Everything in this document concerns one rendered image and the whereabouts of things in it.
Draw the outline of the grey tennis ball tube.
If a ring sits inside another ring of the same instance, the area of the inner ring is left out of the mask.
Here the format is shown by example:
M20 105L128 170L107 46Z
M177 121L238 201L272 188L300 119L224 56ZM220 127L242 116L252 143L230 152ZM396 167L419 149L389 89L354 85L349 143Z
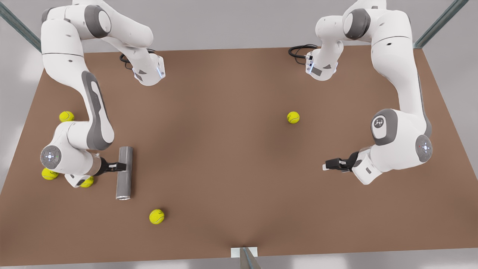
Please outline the grey tennis ball tube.
M131 194L131 176L133 171L133 148L123 146L119 149L117 164L117 200L128 200Z

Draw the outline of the silver frame post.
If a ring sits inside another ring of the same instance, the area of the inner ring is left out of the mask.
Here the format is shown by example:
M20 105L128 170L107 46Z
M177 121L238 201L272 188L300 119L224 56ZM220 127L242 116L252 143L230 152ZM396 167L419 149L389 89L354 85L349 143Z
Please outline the silver frame post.
M0 17L15 29L35 49L41 52L41 41L12 11L0 2Z
M256 258L258 247L233 247L230 249L231 258L239 258L240 269L261 269Z
M451 20L464 5L470 0L454 0L435 22L417 39L414 43L414 49L422 49L424 46Z

